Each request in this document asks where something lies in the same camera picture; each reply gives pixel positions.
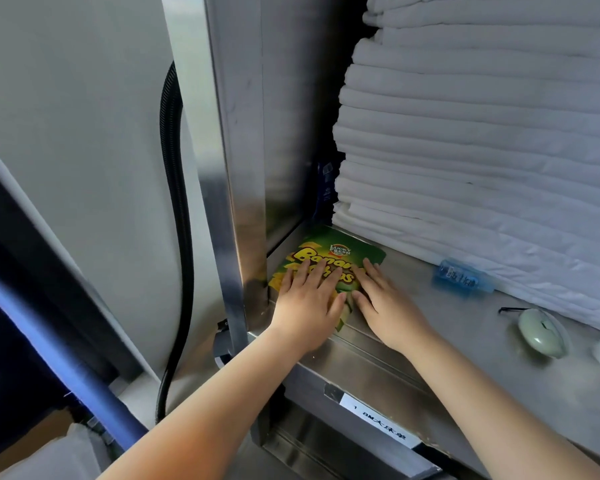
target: green snack package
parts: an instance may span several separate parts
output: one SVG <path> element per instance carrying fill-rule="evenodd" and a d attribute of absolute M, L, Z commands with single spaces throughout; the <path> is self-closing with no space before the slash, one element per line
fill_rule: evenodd
<path fill-rule="evenodd" d="M 327 259 L 327 267 L 323 274 L 325 278 L 334 269 L 341 267 L 342 275 L 330 300 L 332 302 L 338 293 L 348 293 L 347 302 L 336 327 L 336 331 L 340 331 L 353 311 L 354 302 L 351 292 L 360 289 L 360 282 L 353 274 L 351 265 L 355 264 L 362 268 L 362 259 L 364 258 L 369 258 L 372 263 L 380 264 L 385 256 L 386 253 L 382 249 L 360 241 L 349 234 L 332 227 L 317 226 L 304 238 L 298 249 L 286 257 L 285 261 L 273 274 L 269 286 L 276 291 L 280 291 L 280 284 L 282 284 L 282 278 L 284 278 L 287 270 L 291 268 L 296 271 L 307 259 L 312 261 L 309 270 L 312 270 L 323 259 Z"/>

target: black cable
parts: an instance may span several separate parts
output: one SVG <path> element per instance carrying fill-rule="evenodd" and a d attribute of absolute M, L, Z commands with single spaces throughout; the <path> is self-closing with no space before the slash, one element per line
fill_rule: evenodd
<path fill-rule="evenodd" d="M 180 155 L 180 120 L 182 119 L 182 96 L 178 85 L 175 63 L 171 64 L 162 88 L 160 99 L 160 142 L 162 144 L 162 160 L 169 184 L 173 217 L 178 234 L 180 249 L 180 268 L 182 271 L 182 304 L 180 306 L 180 323 L 178 332 L 169 354 L 167 367 L 162 375 L 158 400 L 155 407 L 155 422 L 159 423 L 166 415 L 167 395 L 178 366 L 178 361 L 187 343 L 191 311 L 193 309 L 193 247 L 191 241 L 191 222 L 189 205 L 182 172 Z"/>

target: stack of white towels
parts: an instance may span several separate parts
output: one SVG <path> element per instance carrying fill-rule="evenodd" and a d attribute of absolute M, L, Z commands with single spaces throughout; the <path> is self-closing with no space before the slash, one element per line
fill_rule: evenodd
<path fill-rule="evenodd" d="M 600 0 L 369 0 L 334 224 L 600 329 Z"/>

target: right hand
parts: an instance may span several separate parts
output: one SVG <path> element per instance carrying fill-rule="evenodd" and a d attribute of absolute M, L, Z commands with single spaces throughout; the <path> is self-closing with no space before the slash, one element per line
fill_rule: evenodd
<path fill-rule="evenodd" d="M 372 265 L 367 258 L 363 264 L 366 274 L 355 265 L 351 268 L 369 298 L 360 291 L 353 291 L 352 295 L 377 337 L 386 346 L 407 355 L 412 344 L 435 336 L 420 309 L 384 277 L 380 266 Z"/>

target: blue plastic bottle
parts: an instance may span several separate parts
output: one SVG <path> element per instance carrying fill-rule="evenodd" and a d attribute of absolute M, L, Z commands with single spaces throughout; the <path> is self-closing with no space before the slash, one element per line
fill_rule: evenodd
<path fill-rule="evenodd" d="M 491 293 L 494 290 L 487 275 L 467 264 L 445 259 L 436 270 L 436 276 L 465 290 L 481 290 Z"/>

